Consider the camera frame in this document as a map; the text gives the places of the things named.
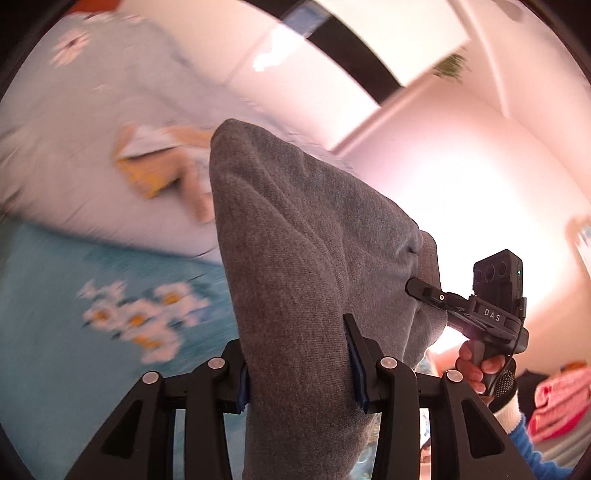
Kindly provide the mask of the blue sleeve forearm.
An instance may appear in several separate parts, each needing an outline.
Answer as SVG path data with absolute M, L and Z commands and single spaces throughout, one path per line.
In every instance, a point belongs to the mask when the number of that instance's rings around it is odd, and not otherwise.
M 568 479 L 572 470 L 545 461 L 537 451 L 527 433 L 526 417 L 518 400 L 518 386 L 515 380 L 516 362 L 511 359 L 508 366 L 499 374 L 493 400 L 489 409 L 519 450 L 537 480 Z

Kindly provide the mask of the right hand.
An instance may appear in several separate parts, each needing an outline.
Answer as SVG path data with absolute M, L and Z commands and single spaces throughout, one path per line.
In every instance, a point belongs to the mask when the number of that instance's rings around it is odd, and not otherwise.
M 484 360 L 480 365 L 473 362 L 473 352 L 471 343 L 466 341 L 459 349 L 455 368 L 462 373 L 464 379 L 472 389 L 481 397 L 481 400 L 489 405 L 494 397 L 485 394 L 486 386 L 484 377 L 486 375 L 496 375 L 505 366 L 506 359 L 502 355 L 497 355 Z

